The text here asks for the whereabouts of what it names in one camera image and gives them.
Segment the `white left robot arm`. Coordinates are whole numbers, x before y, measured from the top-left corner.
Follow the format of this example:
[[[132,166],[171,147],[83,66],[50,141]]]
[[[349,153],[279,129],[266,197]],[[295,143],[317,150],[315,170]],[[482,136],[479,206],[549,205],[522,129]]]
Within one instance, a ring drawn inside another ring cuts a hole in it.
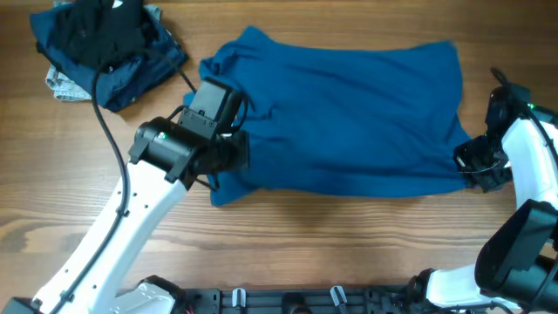
[[[5,313],[123,313],[119,286],[160,221],[199,175],[248,163],[248,135],[206,118],[142,124],[111,198],[58,273],[33,298],[13,297]]]

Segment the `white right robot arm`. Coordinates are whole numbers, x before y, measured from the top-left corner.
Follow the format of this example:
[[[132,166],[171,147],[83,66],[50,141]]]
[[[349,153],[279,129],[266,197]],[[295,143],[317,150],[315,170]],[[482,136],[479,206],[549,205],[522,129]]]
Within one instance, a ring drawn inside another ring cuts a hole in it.
[[[487,132],[458,146],[454,160],[484,191],[514,184],[517,209],[481,249],[475,264],[430,270],[409,296],[441,312],[506,306],[557,311],[557,115],[532,103],[530,91],[503,83],[491,92]]]

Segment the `teal blue polo shirt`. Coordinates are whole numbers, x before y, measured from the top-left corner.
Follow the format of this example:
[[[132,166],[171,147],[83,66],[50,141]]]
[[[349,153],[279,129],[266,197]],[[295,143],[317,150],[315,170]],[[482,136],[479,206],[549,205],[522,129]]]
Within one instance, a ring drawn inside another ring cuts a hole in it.
[[[463,79],[449,41],[391,51],[282,44],[247,28],[199,74],[248,96],[249,165],[219,173],[225,206],[259,189],[413,197],[459,191]]]

